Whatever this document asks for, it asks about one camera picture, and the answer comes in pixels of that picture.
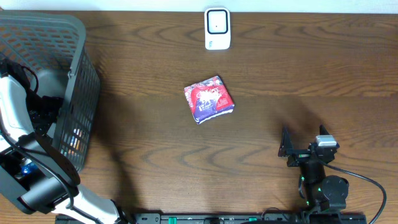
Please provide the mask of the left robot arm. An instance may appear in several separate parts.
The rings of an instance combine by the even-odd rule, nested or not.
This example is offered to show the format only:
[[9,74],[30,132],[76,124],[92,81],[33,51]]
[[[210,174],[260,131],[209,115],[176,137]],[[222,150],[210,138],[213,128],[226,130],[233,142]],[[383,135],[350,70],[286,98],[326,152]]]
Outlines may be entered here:
[[82,223],[134,223],[113,200],[80,183],[74,165],[47,135],[63,100],[39,96],[33,71],[1,60],[1,194],[26,214],[65,215]]

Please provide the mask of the red purple snack pack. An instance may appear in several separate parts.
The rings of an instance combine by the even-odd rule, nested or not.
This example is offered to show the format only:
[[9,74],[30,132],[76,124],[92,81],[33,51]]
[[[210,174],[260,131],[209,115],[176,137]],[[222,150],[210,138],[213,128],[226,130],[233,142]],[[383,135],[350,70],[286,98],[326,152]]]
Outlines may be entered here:
[[219,76],[185,87],[184,95],[197,124],[234,110],[234,101]]

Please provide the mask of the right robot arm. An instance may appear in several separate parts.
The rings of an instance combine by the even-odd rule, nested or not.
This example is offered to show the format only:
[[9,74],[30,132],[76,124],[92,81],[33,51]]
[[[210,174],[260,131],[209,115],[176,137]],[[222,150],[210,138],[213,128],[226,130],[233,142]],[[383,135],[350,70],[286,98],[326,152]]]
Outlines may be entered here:
[[287,166],[300,168],[298,191],[307,202],[299,219],[302,223],[318,222],[321,216],[339,215],[346,208],[349,183],[346,179],[325,173],[325,166],[335,159],[340,147],[324,126],[306,149],[295,149],[287,128],[282,128],[279,157],[287,158]]

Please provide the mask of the blue Oreo cookie pack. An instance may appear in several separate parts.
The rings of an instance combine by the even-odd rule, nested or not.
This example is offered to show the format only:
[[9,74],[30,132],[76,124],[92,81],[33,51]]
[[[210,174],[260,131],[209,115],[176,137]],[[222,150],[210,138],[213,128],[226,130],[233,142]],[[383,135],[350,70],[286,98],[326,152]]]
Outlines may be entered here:
[[38,167],[36,166],[36,164],[34,162],[32,162],[31,160],[26,160],[22,164],[21,174],[22,175],[29,175],[33,171],[36,171],[37,169],[38,169]]

